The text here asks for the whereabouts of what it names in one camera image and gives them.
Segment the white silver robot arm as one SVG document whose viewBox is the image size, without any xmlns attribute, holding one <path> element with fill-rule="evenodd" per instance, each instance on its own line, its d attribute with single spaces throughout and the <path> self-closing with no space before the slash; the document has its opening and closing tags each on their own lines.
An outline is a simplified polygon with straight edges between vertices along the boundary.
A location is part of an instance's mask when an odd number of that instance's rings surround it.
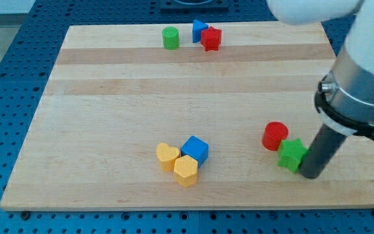
<svg viewBox="0 0 374 234">
<path fill-rule="evenodd" d="M 314 98 L 323 123 L 345 135 L 374 140 L 374 1 L 268 0 L 281 22 L 302 25 L 356 16 L 337 59 Z"/>
</svg>

